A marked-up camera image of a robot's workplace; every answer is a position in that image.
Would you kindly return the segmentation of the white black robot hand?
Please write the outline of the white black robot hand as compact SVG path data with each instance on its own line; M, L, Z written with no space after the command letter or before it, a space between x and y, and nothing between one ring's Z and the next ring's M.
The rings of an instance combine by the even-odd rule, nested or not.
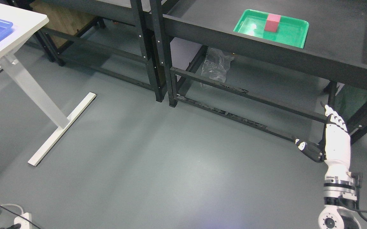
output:
M294 144L314 162L324 162L327 172L326 183L353 186L355 183L350 172L351 138L343 118L328 104L321 103L326 117L324 148L306 140L293 137Z

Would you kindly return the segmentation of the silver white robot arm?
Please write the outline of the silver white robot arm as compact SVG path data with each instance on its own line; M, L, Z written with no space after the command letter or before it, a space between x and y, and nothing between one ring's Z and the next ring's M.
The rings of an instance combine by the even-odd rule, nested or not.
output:
M358 209L357 188L354 182L325 180L324 209L318 217L320 229L360 229L355 217Z

